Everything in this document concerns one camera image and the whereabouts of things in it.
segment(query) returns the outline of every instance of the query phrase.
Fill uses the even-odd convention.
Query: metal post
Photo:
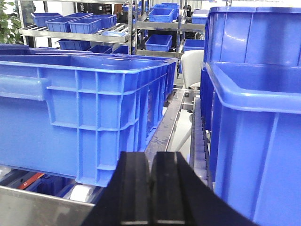
[[[45,13],[47,13],[48,12],[48,4],[46,1],[44,1],[43,4],[44,4],[44,11],[45,11]],[[48,47],[52,47],[51,38],[48,38]]]
[[[18,7],[19,7],[19,15],[20,15],[21,27],[25,28],[24,20],[23,20],[23,13],[22,13],[22,6],[21,6],[21,1],[20,0],[18,0]],[[23,42],[24,42],[24,45],[27,45],[27,40],[26,40],[26,36],[25,35],[23,35]]]
[[[130,35],[130,40],[128,41],[128,53],[132,54],[133,46],[133,1],[128,1],[128,33]]]
[[[232,0],[226,1],[226,6],[231,6],[232,5]]]

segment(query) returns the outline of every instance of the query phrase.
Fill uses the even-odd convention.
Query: crate rim
[[[218,64],[224,65],[249,65],[249,66],[267,66],[277,68],[296,68],[297,66],[284,65],[268,65],[268,64],[243,64],[243,63],[228,63],[228,62],[207,62],[206,69],[210,80],[214,86],[214,90],[225,107],[249,112],[275,112],[275,113],[293,113],[301,114],[301,94],[288,92],[272,92],[264,90],[244,89],[239,87],[226,73],[219,68]],[[273,100],[262,101],[262,96]],[[283,103],[290,103],[284,109]]]
[[[301,13],[301,8],[291,7],[212,7],[211,13]]]
[[[82,58],[91,58],[91,57],[99,57],[106,56],[106,57],[113,57],[118,58],[120,54],[90,54],[90,55],[68,55],[68,54],[61,54],[61,57],[82,57]],[[26,55],[26,57],[36,57],[37,55]],[[166,58],[161,64],[161,66],[169,65],[176,62],[175,58]],[[0,61],[0,65],[18,65],[18,66],[24,66],[24,67],[42,67],[42,68],[49,68],[49,65],[47,64],[34,64],[34,63],[22,63],[22,62],[14,62],[14,61]],[[93,72],[102,72],[102,73],[123,73],[123,74],[135,74],[141,71],[146,71],[149,69],[157,68],[157,66],[151,66],[151,67],[143,67],[143,68],[137,68],[137,69],[129,69],[129,70],[108,70],[108,69],[99,69],[99,68],[88,68],[88,67],[76,67],[76,66],[64,66],[64,65],[51,65],[51,68],[53,69],[75,69],[75,70],[84,70],[84,71],[93,71]]]

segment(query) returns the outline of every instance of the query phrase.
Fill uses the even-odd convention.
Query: blue plastic crate
[[[58,176],[44,175],[30,186],[26,188],[26,191],[36,192],[40,194],[47,194],[57,196],[61,190],[74,180],[69,178],[62,178]]]
[[[183,46],[183,51],[204,49],[205,40],[187,39]]]
[[[128,4],[123,4],[122,5],[122,11],[128,12]]]
[[[46,27],[46,21],[62,17],[59,13],[32,13],[34,23],[38,27]]]
[[[24,49],[29,48],[28,45],[16,45],[16,44],[0,44],[1,49]]]
[[[279,32],[278,23],[285,29],[281,35],[274,35]],[[299,36],[299,8],[211,8],[206,24],[204,61],[296,66],[300,60]]]
[[[80,19],[91,15],[93,15],[93,13],[72,13],[64,17],[77,17],[77,19]]]
[[[209,10],[195,9],[191,17],[191,23],[193,24],[206,24]]]
[[[93,53],[111,53],[112,47],[111,46],[102,46],[102,45],[96,45],[87,51],[91,51]]]
[[[58,55],[58,54],[92,54],[87,51],[29,48],[29,49],[0,49],[0,55]]]
[[[217,94],[215,192],[259,225],[300,225],[301,67],[206,68]]]
[[[101,19],[102,28],[110,28],[116,25],[117,17],[116,15],[92,15],[88,18]]]
[[[149,13],[149,21],[170,23],[173,21],[173,14],[173,9],[153,8]]]
[[[120,151],[146,148],[175,65],[121,54],[0,55],[0,164],[106,186]]]
[[[173,12],[173,19],[178,19],[179,16],[179,7],[180,5],[178,3],[162,3],[162,4],[156,4],[152,8],[171,8],[174,10]]]
[[[172,39],[172,35],[153,34],[145,43],[146,50],[168,52]]]
[[[123,36],[125,36],[125,33],[124,32],[105,31],[102,33],[102,35],[113,36],[113,37],[123,37]]]
[[[58,41],[61,49],[87,50],[90,47],[89,41],[61,39]]]
[[[48,30],[50,32],[70,32],[70,24],[74,20],[77,20],[77,17],[60,17],[53,20],[46,21]]]
[[[128,54],[128,46],[119,46],[113,53]]]
[[[72,33],[94,34],[102,29],[99,19],[82,18],[69,23]]]

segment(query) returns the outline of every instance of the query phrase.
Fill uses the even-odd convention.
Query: stainless steel frame
[[[128,3],[129,8],[129,23],[125,24],[117,24],[116,26],[100,31],[96,34],[78,34],[78,33],[64,33],[64,32],[50,32],[46,27],[37,27],[35,25],[24,27],[23,17],[22,17],[22,8],[21,1],[18,0],[19,5],[19,14],[21,18],[21,26],[22,28],[19,32],[24,36],[24,44],[26,44],[26,36],[32,37],[47,37],[47,38],[60,38],[60,39],[73,39],[73,40],[87,40],[87,41],[95,41],[95,42],[107,42],[107,43],[117,43],[117,44],[126,44],[128,45],[129,54],[132,54],[132,46],[133,39],[132,36],[134,34],[133,30],[133,4],[132,0],[47,0],[47,1],[61,1],[61,2],[82,2],[82,3],[111,3],[111,4],[124,4]],[[124,37],[115,37],[115,36],[104,36],[101,35],[104,31],[118,31],[118,32],[126,32]]]
[[[47,27],[37,27],[31,25],[25,28],[21,28],[19,31],[25,36],[39,36],[47,38],[60,38],[60,39],[73,39],[73,40],[86,40],[97,42],[109,42],[109,43],[126,43],[130,40],[130,34],[128,33],[129,27],[127,24],[117,24],[106,30],[101,30],[96,34],[81,34],[81,33],[66,33],[66,32],[50,32]],[[114,37],[102,35],[105,31],[113,32],[126,32],[123,37]]]

